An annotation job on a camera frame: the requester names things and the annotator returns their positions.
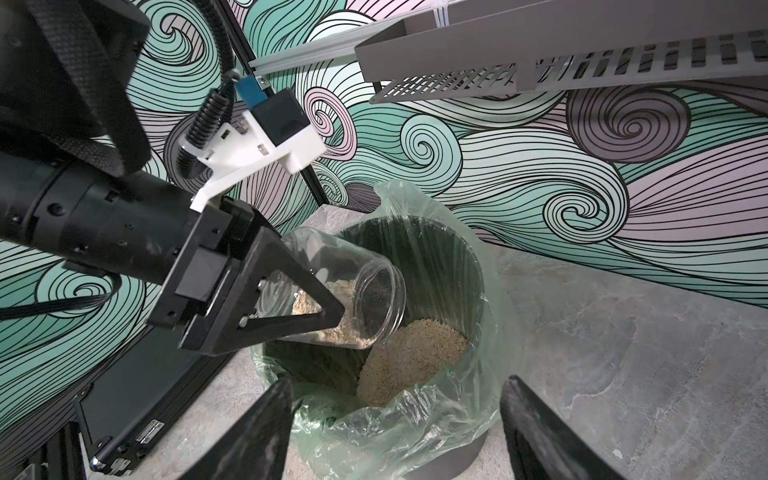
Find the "black bin with green liner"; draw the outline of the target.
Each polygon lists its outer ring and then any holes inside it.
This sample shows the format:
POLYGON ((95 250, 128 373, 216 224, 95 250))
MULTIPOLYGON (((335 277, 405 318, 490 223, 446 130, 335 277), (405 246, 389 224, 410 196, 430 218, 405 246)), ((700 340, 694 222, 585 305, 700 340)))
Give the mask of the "black bin with green liner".
POLYGON ((340 237, 401 271, 401 326, 366 351, 274 341, 253 359, 265 382, 292 381, 292 439, 317 478, 451 479, 498 421, 524 325, 485 244, 448 208, 407 182, 375 192, 379 207, 340 237))

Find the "green-lidded oatmeal jar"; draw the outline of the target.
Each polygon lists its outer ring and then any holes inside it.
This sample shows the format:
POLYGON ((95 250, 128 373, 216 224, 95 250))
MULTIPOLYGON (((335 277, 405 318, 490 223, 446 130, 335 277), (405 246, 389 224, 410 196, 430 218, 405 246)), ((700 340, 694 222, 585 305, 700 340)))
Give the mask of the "green-lidded oatmeal jar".
POLYGON ((388 258, 310 227, 294 230, 282 242, 344 307, 337 326, 288 335, 285 341, 365 350, 386 341, 400 326, 406 286, 388 258))

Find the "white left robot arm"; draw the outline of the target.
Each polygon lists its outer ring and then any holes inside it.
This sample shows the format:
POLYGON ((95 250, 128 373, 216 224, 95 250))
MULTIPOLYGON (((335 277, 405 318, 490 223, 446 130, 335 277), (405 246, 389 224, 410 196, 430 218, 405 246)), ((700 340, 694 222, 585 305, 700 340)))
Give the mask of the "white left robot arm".
POLYGON ((150 29, 125 1, 1 5, 1 236, 67 268, 160 286, 147 322, 207 356, 336 326, 342 303, 253 206, 228 197, 272 164, 296 173, 325 146, 289 91, 246 97, 215 5, 197 9, 222 80, 179 145, 211 174, 195 193, 145 171, 147 136, 126 89, 150 29))

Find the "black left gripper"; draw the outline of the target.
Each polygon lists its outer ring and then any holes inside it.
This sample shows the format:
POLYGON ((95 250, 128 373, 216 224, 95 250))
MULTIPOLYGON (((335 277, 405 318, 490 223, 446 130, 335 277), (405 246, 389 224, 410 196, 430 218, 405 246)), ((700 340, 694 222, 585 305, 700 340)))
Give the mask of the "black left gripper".
POLYGON ((337 326, 345 313, 342 302, 273 229, 241 200, 225 197, 206 205, 147 324, 175 329, 190 322, 179 347, 206 356, 337 326))

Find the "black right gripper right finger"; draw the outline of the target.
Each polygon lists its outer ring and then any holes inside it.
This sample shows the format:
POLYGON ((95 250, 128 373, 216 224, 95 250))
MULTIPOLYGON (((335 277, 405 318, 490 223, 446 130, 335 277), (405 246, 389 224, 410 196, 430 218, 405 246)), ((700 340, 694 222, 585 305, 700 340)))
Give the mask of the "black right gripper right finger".
POLYGON ((517 375, 504 383, 500 415, 517 479, 620 479, 517 375))

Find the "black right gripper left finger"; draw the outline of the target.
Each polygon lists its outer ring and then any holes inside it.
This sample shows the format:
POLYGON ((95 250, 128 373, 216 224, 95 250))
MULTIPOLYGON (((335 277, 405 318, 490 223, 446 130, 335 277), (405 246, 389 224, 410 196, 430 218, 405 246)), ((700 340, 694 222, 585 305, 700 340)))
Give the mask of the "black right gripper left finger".
POLYGON ((280 479, 295 411, 292 383, 282 377, 181 478, 280 479))

